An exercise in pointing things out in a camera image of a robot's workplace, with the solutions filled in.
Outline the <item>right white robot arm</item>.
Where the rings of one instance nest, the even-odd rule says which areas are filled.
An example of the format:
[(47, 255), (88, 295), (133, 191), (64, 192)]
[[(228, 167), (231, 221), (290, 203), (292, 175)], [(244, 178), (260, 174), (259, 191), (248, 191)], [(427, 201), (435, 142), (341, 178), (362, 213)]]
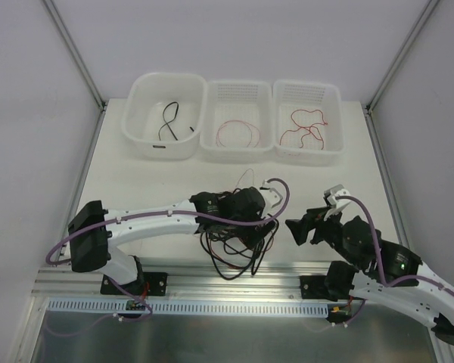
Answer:
[(300, 279), (304, 299), (363, 299), (397, 311), (428, 327), (454, 346), (454, 287), (408, 248), (382, 239), (359, 216), (348, 222), (328, 208), (308, 209), (285, 222), (301, 246), (325, 242), (341, 257), (325, 275)]

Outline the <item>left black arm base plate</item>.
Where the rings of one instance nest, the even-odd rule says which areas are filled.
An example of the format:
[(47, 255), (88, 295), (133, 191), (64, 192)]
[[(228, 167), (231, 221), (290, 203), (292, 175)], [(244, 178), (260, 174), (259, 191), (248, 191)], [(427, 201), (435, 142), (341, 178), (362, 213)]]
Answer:
[[(127, 293), (140, 296), (146, 293), (146, 296), (165, 296), (167, 279), (169, 275), (166, 272), (144, 272), (142, 278), (138, 278), (129, 284), (120, 285)], [(100, 288), (100, 294), (106, 296), (123, 295), (106, 275), (103, 276)]]

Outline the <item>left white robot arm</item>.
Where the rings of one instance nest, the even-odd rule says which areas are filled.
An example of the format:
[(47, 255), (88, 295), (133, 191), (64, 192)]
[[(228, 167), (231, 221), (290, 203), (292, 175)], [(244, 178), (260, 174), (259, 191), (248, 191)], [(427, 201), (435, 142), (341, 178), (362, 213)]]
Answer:
[(68, 226), (71, 269), (99, 271), (119, 293), (139, 295), (145, 279), (137, 256), (120, 245), (171, 234), (227, 231), (253, 249), (274, 222), (261, 225), (283, 200), (273, 188), (249, 187), (222, 193), (200, 192), (187, 200), (136, 213), (106, 210), (101, 201), (87, 203)]

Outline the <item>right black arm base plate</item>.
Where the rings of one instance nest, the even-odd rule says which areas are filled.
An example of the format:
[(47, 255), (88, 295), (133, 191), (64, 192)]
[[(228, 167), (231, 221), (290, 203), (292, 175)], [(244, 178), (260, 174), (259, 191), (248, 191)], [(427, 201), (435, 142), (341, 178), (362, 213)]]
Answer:
[(300, 295), (302, 299), (327, 299), (329, 292), (325, 286), (324, 275), (302, 275), (300, 280)]

